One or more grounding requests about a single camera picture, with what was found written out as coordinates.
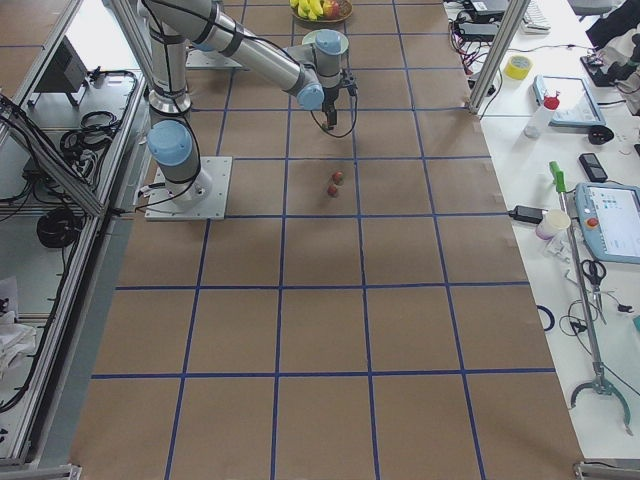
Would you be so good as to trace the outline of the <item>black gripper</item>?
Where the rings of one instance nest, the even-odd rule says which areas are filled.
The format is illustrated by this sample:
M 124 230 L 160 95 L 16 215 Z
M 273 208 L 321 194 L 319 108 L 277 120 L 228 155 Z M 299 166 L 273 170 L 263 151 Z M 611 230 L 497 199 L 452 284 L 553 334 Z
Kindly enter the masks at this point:
M 337 124 L 337 112 L 335 109 L 335 102 L 339 97 L 339 88 L 324 88 L 324 99 L 321 105 L 322 112 L 325 114 L 323 122 L 323 130 L 330 130 L 330 127 L 335 127 Z

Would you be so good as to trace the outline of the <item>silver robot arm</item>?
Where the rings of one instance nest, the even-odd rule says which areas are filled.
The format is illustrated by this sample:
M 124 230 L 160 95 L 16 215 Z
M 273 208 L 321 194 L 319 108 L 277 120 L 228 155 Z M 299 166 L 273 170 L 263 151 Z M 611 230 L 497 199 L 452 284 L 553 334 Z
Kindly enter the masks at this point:
M 322 111 L 330 132 L 341 90 L 356 93 L 343 63 L 348 40 L 320 29 L 297 46 L 281 48 L 228 16 L 220 1 L 110 1 L 149 88 L 146 146 L 155 161 L 154 183 L 144 206 L 150 221 L 225 216 L 232 160 L 205 156 L 191 127 L 187 72 L 250 70 L 294 97 L 307 111 Z

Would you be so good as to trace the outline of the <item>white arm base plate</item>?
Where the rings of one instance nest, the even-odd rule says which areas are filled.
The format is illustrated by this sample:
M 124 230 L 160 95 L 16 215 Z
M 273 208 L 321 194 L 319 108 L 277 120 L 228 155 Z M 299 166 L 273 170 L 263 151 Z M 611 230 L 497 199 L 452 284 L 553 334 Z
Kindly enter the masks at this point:
M 223 220 L 233 159 L 204 156 L 195 183 L 181 196 L 176 184 L 168 183 L 150 192 L 145 218 L 149 221 Z
M 186 68 L 188 70 L 245 70 L 240 63 L 217 51 L 202 51 L 195 46 L 187 48 Z

